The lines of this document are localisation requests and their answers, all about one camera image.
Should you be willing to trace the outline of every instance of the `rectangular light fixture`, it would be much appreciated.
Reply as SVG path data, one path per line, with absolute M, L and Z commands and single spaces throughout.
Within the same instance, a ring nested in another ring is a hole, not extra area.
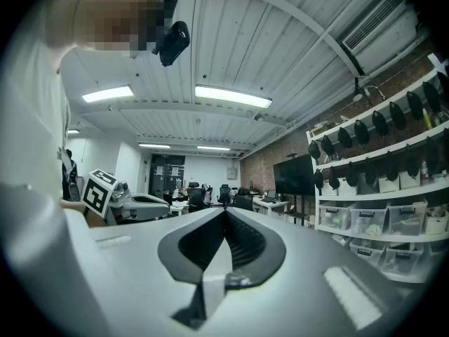
M 211 88 L 205 86 L 195 86 L 195 95 L 197 98 L 214 98 L 217 100 L 232 101 L 233 103 L 241 103 L 267 109 L 272 103 L 270 98 L 259 98 L 245 93 L 236 91 L 222 90 L 221 88 Z
M 220 151 L 229 151 L 228 147 L 209 147 L 209 146 L 198 146 L 199 149 L 203 150 L 220 150 Z
M 147 147 L 149 149 L 169 149 L 170 148 L 170 146 L 168 146 L 168 145 L 153 145 L 150 143 L 140 143 L 139 146 Z
M 123 86 L 118 88 L 110 88 L 109 90 L 97 91 L 96 93 L 89 93 L 83 95 L 83 99 L 87 103 L 93 103 L 95 101 L 106 100 L 108 98 L 126 98 L 134 96 L 133 90 L 130 86 Z

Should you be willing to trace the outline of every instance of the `television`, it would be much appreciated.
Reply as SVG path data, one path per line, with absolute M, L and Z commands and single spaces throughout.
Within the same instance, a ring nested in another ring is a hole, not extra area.
M 273 165 L 273 169 L 277 193 L 315 195 L 314 170 L 310 155 Z

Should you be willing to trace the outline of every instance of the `air conditioner vent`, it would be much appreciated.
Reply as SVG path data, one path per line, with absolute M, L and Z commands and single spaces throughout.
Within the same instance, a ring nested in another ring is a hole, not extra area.
M 354 50 L 382 21 L 384 21 L 404 0 L 384 0 L 377 8 L 344 40 L 344 44 Z

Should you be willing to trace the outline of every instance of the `person's neck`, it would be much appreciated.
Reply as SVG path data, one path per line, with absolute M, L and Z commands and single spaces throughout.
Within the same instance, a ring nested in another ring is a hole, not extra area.
M 74 16 L 79 0 L 52 0 L 46 16 L 46 43 L 52 68 L 58 72 L 62 58 L 76 44 Z

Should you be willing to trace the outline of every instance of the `wall-mounted air conditioning unit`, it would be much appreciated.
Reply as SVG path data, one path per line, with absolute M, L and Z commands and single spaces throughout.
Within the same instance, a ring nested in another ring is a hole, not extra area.
M 382 0 L 343 40 L 365 74 L 393 58 L 417 36 L 417 17 L 406 0 Z

